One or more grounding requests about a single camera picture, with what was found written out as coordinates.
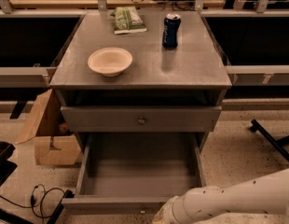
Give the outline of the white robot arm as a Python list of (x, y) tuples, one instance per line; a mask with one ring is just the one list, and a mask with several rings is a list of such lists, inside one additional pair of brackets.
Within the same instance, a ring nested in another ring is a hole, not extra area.
[(170, 198), (152, 224), (195, 224), (226, 213), (285, 215), (289, 224), (289, 168), (224, 189), (190, 189)]

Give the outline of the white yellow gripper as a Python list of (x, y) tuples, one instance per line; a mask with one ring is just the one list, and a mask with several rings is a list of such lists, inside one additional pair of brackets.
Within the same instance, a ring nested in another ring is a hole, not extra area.
[(179, 224), (173, 214), (173, 203), (177, 196), (170, 198), (154, 215), (152, 224)]

